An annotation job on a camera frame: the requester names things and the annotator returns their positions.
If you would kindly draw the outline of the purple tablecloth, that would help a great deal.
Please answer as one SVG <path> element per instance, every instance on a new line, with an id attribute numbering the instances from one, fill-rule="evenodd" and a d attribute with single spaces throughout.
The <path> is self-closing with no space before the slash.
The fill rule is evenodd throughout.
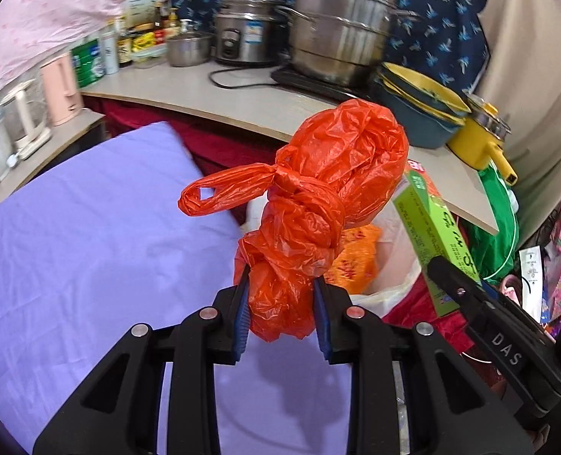
<path id="1" fill-rule="evenodd" d="M 0 204 L 0 421 L 23 449 L 131 326 L 175 325 L 231 284 L 238 224 L 176 205 L 199 175 L 156 122 Z M 344 452 L 350 372 L 315 337 L 251 337 L 214 377 L 224 453 Z"/>

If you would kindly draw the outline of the dark sauce bottle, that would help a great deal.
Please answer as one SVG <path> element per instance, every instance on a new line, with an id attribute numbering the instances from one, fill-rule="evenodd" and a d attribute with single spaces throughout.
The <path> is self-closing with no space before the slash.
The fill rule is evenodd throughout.
<path id="1" fill-rule="evenodd" d="M 121 68 L 132 64 L 131 46 L 132 38 L 126 28 L 125 17 L 116 17 L 115 30 L 117 34 L 118 61 Z"/>

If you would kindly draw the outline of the steel rice cooker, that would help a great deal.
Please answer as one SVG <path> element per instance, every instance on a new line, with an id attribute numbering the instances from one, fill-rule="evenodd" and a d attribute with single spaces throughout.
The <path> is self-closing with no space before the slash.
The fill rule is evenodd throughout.
<path id="1" fill-rule="evenodd" d="M 214 18 L 215 59 L 226 65 L 276 64 L 288 42 L 282 5 L 280 0 L 221 0 Z"/>

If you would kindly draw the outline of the red cloth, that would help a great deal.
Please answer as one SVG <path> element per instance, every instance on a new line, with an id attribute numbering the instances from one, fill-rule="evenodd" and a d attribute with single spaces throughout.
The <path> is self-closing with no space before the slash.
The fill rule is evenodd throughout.
<path id="1" fill-rule="evenodd" d="M 271 165 L 276 151 L 284 146 L 282 141 L 259 133 L 169 110 L 100 97 L 86 97 L 85 105 L 105 116 L 107 131 L 113 138 L 154 122 L 168 122 L 204 176 L 256 162 Z M 407 329 L 419 322 L 431 323 L 488 384 L 500 381 L 500 374 L 487 364 L 478 346 L 465 333 L 467 321 L 461 313 L 436 316 L 422 276 L 418 276 L 407 296 L 382 319 L 384 323 Z"/>

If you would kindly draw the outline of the white lined trash bin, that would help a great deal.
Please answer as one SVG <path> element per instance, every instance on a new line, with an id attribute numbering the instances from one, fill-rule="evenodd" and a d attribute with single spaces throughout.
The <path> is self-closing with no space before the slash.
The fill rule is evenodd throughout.
<path id="1" fill-rule="evenodd" d="M 364 294 L 350 297 L 354 304 L 383 317 L 407 296 L 417 281 L 421 267 L 399 214 L 391 203 L 387 203 L 368 224 L 382 231 L 376 245 L 379 272 Z"/>

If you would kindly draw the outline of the black induction cooker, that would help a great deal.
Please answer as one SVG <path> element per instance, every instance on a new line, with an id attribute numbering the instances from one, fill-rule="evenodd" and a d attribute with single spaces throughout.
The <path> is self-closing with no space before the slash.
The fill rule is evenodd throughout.
<path id="1" fill-rule="evenodd" d="M 360 99 L 377 103 L 376 97 L 369 94 L 366 86 L 353 88 L 325 82 L 304 75 L 292 65 L 284 65 L 273 70 L 270 77 L 281 87 L 331 102 L 342 103 L 351 99 Z"/>

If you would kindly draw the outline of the red cap sauce bottle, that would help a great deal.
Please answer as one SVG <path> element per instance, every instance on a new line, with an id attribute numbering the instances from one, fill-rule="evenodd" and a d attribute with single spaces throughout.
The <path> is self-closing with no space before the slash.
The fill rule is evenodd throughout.
<path id="1" fill-rule="evenodd" d="M 161 44 L 165 42 L 165 31 L 164 31 L 164 23 L 163 17 L 161 13 L 161 3 L 157 2 L 155 5 L 155 12 L 154 12 L 154 36 L 156 44 Z"/>

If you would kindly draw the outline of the green orange small box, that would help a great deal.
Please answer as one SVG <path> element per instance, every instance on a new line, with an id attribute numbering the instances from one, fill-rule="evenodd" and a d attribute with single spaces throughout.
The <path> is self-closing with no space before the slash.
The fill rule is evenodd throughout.
<path id="1" fill-rule="evenodd" d="M 436 256 L 445 257 L 474 281 L 481 279 L 457 222 L 419 162 L 407 161 L 393 194 L 393 206 L 410 238 L 437 316 L 453 312 L 458 304 L 427 276 L 429 261 Z"/>

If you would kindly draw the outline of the pink electric kettle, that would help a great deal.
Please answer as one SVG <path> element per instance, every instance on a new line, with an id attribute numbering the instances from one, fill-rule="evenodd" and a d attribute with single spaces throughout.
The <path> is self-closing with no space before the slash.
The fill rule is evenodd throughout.
<path id="1" fill-rule="evenodd" d="M 43 64 L 39 72 L 53 126 L 61 126 L 78 116 L 84 104 L 75 78 L 71 54 L 65 52 L 55 56 Z"/>

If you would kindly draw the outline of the blue patterned cloth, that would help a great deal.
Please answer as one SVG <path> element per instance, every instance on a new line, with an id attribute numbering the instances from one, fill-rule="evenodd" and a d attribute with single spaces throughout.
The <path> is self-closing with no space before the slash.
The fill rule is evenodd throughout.
<path id="1" fill-rule="evenodd" d="M 292 5 L 295 0 L 281 0 Z M 399 0 L 418 22 L 400 20 L 386 49 L 389 62 L 439 81 L 460 93 L 472 91 L 486 68 L 490 51 L 479 19 L 487 0 Z M 183 19 L 202 30 L 214 27 L 221 0 L 171 0 Z"/>

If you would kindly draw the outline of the small steel pot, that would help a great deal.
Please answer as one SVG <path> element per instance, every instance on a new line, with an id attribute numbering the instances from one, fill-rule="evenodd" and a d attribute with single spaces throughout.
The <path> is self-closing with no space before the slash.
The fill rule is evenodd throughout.
<path id="1" fill-rule="evenodd" d="M 196 29 L 193 20 L 180 20 L 179 30 L 166 39 L 167 62 L 175 68 L 198 66 L 211 59 L 214 34 Z"/>

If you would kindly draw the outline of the red plastic bag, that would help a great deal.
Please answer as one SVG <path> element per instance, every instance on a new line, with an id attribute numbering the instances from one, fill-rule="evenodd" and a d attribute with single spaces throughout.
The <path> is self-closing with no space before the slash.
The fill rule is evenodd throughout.
<path id="1" fill-rule="evenodd" d="M 271 165 L 201 178 L 178 207 L 199 217 L 266 196 L 258 229 L 238 242 L 234 277 L 250 279 L 250 330 L 273 342 L 314 330 L 313 282 L 341 252 L 342 232 L 368 224 L 389 202 L 409 142 L 391 111 L 353 99 L 307 118 Z"/>

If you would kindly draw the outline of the stacked teal yellow basins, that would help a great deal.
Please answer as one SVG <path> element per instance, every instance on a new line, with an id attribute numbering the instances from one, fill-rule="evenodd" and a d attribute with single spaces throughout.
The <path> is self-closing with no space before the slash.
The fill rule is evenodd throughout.
<path id="1" fill-rule="evenodd" d="M 471 108 L 452 89 L 417 71 L 389 62 L 372 76 L 371 99 L 393 112 L 412 147 L 444 147 L 465 125 Z"/>

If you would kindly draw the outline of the white tea box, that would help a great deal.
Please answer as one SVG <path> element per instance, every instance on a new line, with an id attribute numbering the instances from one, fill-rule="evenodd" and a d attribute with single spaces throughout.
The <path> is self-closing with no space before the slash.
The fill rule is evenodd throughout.
<path id="1" fill-rule="evenodd" d="M 153 23 L 158 2 L 159 0 L 125 0 L 122 4 L 125 27 L 132 29 L 142 24 Z"/>

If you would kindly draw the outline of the yellow pot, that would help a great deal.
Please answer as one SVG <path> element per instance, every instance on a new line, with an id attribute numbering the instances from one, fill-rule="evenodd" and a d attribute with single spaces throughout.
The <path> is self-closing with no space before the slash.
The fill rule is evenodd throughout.
<path id="1" fill-rule="evenodd" d="M 511 133 L 493 104 L 472 93 L 465 93 L 471 114 L 464 126 L 449 140 L 448 148 L 466 165 L 483 171 L 490 162 L 500 172 L 508 186 L 514 186 L 518 175 L 504 156 L 503 145 Z"/>

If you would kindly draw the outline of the large steel steamer pot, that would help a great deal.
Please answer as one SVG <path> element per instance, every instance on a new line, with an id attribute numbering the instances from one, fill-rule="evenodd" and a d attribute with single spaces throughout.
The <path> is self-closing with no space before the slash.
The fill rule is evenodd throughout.
<path id="1" fill-rule="evenodd" d="M 399 0 L 295 0 L 276 7 L 289 18 L 289 55 L 300 73 L 352 87 L 383 59 L 398 20 L 420 19 Z"/>

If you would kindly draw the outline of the orange tea bag wrapper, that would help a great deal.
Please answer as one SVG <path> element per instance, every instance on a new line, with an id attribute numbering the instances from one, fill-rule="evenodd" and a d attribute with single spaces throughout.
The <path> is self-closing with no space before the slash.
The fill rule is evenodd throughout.
<path id="1" fill-rule="evenodd" d="M 344 229 L 341 252 L 325 273 L 325 281 L 350 295 L 364 294 L 379 272 L 376 245 L 381 233 L 373 224 Z"/>

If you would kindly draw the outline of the green tin can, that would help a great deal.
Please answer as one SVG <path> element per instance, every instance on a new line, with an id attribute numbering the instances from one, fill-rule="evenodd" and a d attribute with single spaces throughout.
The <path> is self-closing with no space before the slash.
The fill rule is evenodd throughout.
<path id="1" fill-rule="evenodd" d="M 71 60 L 80 88 L 97 82 L 105 75 L 104 60 L 97 39 L 74 47 L 71 50 Z"/>

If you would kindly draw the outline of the white glass kettle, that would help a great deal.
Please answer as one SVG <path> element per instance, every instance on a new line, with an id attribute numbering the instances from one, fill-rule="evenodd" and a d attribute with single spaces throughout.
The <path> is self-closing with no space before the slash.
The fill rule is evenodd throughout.
<path id="1" fill-rule="evenodd" d="M 32 93 L 35 83 L 34 79 L 22 81 L 0 99 L 0 108 L 20 161 L 35 154 L 52 138 L 47 106 Z"/>

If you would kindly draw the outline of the white bottle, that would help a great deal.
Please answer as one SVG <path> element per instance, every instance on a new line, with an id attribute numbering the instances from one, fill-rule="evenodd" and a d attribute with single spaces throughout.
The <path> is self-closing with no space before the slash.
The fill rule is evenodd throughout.
<path id="1" fill-rule="evenodd" d="M 105 72 L 107 75 L 116 74 L 120 66 L 117 52 L 117 35 L 113 20 L 109 20 L 102 29 L 100 34 L 100 46 L 102 56 L 104 57 Z"/>

